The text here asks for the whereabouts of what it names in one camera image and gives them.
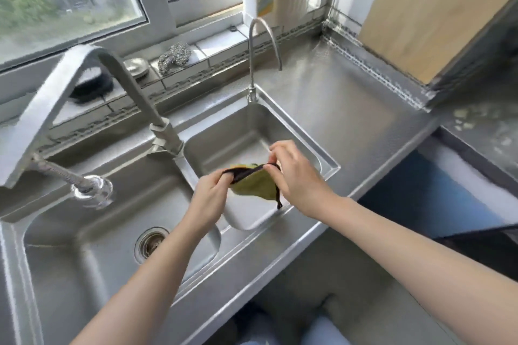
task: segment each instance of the wooden cutting board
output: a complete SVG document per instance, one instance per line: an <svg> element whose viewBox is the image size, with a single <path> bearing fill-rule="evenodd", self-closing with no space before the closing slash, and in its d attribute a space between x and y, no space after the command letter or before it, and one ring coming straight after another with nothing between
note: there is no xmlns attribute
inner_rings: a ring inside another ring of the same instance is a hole
<svg viewBox="0 0 518 345"><path fill-rule="evenodd" d="M509 0L375 0L359 40L423 84Z"/></svg>

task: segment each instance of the double basin sink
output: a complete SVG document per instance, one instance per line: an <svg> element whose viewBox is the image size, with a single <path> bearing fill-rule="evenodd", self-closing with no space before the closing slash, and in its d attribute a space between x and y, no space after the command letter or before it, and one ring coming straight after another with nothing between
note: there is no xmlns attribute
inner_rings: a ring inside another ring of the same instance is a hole
<svg viewBox="0 0 518 345"><path fill-rule="evenodd" d="M176 127L183 155L150 151L151 142L108 164L114 202L96 211L63 195L31 202L0 221L16 341L67 344L179 223L201 176L233 164L264 163L268 147L293 139L327 179L339 165L257 88L212 105ZM193 253L178 297L225 261L258 227L290 209L229 192L224 216Z"/></svg>

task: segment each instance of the tiled window sill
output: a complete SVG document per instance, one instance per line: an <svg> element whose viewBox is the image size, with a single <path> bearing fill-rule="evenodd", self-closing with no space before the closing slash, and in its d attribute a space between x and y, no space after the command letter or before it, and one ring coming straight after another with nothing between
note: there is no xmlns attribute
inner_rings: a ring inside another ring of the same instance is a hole
<svg viewBox="0 0 518 345"><path fill-rule="evenodd" d="M300 27L316 19L323 19L326 13L326 7L316 9L306 14L294 27L273 28L274 34L278 38L286 36L293 32L295 27ZM268 33L260 33L254 38L254 48L261 47L266 42L270 42ZM197 77L201 78L210 70L225 65L224 62L230 59L237 56L246 56L248 50L248 27L239 25L237 31L227 29L192 44L191 58L187 64L183 67L174 68L164 76L158 71L158 59L150 61L150 72L139 80L139 84L147 96L158 99L164 94L174 92L187 81ZM0 104L0 127L15 123L33 95L34 93L28 93L23 97ZM63 142L78 131L83 131L88 126L98 123L100 119L109 118L116 113L124 112L125 109L131 110L133 106L133 100L114 80L113 91L105 96L81 105L67 101L56 117L47 139L42 142L42 145L53 146Z"/></svg>

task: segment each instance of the drain strainer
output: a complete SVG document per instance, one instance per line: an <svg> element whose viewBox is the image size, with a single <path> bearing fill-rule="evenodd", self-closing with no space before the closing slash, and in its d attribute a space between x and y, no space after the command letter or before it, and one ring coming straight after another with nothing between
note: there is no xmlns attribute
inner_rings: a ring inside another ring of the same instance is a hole
<svg viewBox="0 0 518 345"><path fill-rule="evenodd" d="M144 263L168 234L169 232L166 229L159 226L142 233L135 244L135 259L137 262Z"/></svg>

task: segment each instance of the sink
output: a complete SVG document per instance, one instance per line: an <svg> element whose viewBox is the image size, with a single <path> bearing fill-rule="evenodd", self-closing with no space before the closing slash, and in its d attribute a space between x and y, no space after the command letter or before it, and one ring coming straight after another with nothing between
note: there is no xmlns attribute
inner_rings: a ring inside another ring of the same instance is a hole
<svg viewBox="0 0 518 345"><path fill-rule="evenodd" d="M105 210L66 199L38 215L25 232L45 343L72 340L178 224L191 201L191 187L171 157L139 156L109 178L117 195ZM202 239L184 281L216 256L220 242L216 228Z"/></svg>
<svg viewBox="0 0 518 345"><path fill-rule="evenodd" d="M338 165L308 134L257 87L257 102L239 93L223 106L209 110L204 119L180 134L185 141L185 159L197 177L218 168L237 164L263 164L268 161L268 147L278 140L291 139L323 176ZM282 210L289 207L281 197ZM234 228L256 228L277 210L274 201L255 196L239 196L229 191L223 216Z"/></svg>

